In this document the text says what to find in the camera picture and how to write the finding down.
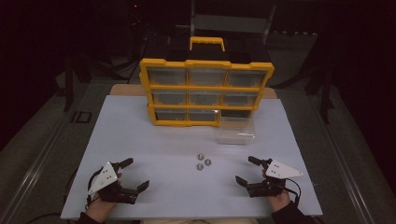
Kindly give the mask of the yellow black drawer organizer cabinet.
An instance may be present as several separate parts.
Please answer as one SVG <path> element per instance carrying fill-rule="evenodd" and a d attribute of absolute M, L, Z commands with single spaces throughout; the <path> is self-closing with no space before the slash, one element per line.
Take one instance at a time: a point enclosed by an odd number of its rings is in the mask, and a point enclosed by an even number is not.
<path fill-rule="evenodd" d="M 139 77 L 153 124 L 218 126 L 251 118 L 274 71 L 259 38 L 159 35 L 148 39 Z"/>

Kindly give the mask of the metal floor rail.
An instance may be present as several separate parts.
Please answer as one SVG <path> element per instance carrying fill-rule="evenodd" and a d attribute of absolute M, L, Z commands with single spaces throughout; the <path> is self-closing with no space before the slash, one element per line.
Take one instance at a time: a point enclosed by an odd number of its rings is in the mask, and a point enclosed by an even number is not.
<path fill-rule="evenodd" d="M 11 199 L 0 211 L 0 224 L 70 224 L 60 219 L 80 159 L 73 113 L 63 113 L 39 149 Z"/>
<path fill-rule="evenodd" d="M 320 115 L 319 98 L 317 96 L 308 96 L 307 99 L 309 101 L 310 106 L 314 110 L 315 116 L 318 122 L 320 123 L 323 132 L 325 132 L 325 136 L 330 144 L 331 153 L 335 161 L 335 164 L 337 166 L 337 170 L 344 182 L 347 194 L 354 206 L 354 209 L 357 213 L 360 223 L 375 224 L 374 217 L 372 213 L 369 211 L 366 201 L 362 197 L 361 189 L 359 188 L 355 178 L 353 177 L 347 165 L 347 161 L 342 153 L 340 145 L 338 144 L 335 138 L 335 135 L 332 131 L 332 127 L 329 124 L 327 124 Z"/>

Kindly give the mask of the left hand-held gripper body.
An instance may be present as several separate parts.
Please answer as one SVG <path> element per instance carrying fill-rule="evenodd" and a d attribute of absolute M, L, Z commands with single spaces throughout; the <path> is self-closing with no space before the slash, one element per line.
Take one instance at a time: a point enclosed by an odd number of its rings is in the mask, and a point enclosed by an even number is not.
<path fill-rule="evenodd" d="M 110 203 L 134 204 L 137 191 L 124 189 L 119 183 L 120 162 L 108 161 L 101 169 L 96 171 L 88 183 L 87 204 L 90 204 L 95 194 Z"/>

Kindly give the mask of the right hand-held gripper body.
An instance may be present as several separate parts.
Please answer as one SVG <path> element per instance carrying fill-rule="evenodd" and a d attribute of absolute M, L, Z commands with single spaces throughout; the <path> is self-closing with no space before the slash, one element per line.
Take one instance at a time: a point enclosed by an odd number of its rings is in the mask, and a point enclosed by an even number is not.
<path fill-rule="evenodd" d="M 269 197 L 279 195 L 283 190 L 292 193 L 296 198 L 301 195 L 299 185 L 294 182 L 298 192 L 288 189 L 286 181 L 292 177 L 303 176 L 304 174 L 280 161 L 273 159 L 263 160 L 264 180 L 261 183 L 247 184 L 247 192 L 251 198 Z"/>

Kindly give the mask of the person's right hand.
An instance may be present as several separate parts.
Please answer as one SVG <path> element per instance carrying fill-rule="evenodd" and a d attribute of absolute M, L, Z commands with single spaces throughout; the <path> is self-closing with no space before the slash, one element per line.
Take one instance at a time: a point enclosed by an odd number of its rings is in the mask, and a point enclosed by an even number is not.
<path fill-rule="evenodd" d="M 267 201 L 270 204 L 272 211 L 275 213 L 290 203 L 290 196 L 287 191 L 283 190 L 279 195 L 268 197 Z"/>

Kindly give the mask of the grey metal stand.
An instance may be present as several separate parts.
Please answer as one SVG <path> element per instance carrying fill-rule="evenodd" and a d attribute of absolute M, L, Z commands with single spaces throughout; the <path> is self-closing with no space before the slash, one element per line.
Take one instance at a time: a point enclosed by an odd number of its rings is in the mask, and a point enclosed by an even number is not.
<path fill-rule="evenodd" d="M 272 0 L 191 0 L 190 34 L 255 37 L 265 43 L 276 8 Z"/>

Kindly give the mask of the black stand legs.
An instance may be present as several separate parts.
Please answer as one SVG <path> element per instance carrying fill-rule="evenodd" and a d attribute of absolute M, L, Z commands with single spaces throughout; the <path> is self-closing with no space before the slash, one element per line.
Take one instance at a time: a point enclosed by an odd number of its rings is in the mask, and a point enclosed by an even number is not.
<path fill-rule="evenodd" d="M 314 65 L 307 71 L 307 74 L 310 79 L 304 88 L 305 92 L 307 95 L 314 95 L 321 91 L 319 114 L 323 121 L 328 124 L 328 110 L 331 105 L 332 67 L 329 65 Z"/>
<path fill-rule="evenodd" d="M 81 83 L 89 83 L 92 76 L 88 69 L 88 59 L 83 54 L 73 54 L 64 61 L 64 112 L 67 112 L 74 102 L 74 77 Z"/>

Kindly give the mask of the person's left hand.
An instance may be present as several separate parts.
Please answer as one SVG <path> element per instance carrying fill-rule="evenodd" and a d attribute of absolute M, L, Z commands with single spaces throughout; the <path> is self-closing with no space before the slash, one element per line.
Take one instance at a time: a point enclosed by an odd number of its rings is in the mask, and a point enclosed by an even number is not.
<path fill-rule="evenodd" d="M 105 202 L 95 194 L 85 214 L 98 223 L 104 223 L 117 205 L 117 203 Z"/>

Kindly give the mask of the clear plastic drawer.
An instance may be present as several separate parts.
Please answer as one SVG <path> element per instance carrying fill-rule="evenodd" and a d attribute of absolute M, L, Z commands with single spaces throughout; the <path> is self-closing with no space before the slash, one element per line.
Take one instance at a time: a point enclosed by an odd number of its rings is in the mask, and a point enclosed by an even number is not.
<path fill-rule="evenodd" d="M 255 138 L 251 118 L 222 117 L 216 139 L 224 145 L 248 145 Z"/>

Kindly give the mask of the group of clear cabinet drawers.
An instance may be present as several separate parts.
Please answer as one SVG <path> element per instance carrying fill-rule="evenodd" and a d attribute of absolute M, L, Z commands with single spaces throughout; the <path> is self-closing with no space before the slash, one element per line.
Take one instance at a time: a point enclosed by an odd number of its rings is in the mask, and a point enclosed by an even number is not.
<path fill-rule="evenodd" d="M 268 72 L 223 68 L 148 69 L 148 114 L 158 125 L 217 126 L 222 117 L 249 118 Z"/>

